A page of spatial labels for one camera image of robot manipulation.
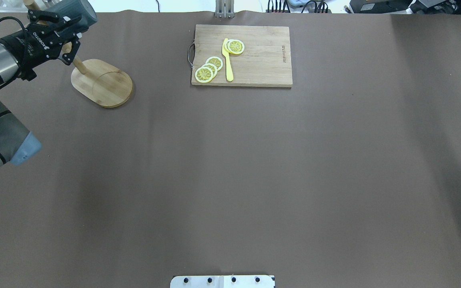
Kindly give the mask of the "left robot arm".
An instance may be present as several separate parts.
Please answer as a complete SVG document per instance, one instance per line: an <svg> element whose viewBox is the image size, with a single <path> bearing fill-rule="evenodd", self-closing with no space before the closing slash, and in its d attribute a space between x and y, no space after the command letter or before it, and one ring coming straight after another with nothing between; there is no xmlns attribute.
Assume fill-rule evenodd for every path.
<svg viewBox="0 0 461 288"><path fill-rule="evenodd" d="M0 90L21 79L31 81L34 69L50 60L71 64L79 35L97 22L71 8L28 10L29 24L13 16L0 18ZM0 101L0 168L18 166L42 148L33 133Z"/></svg>

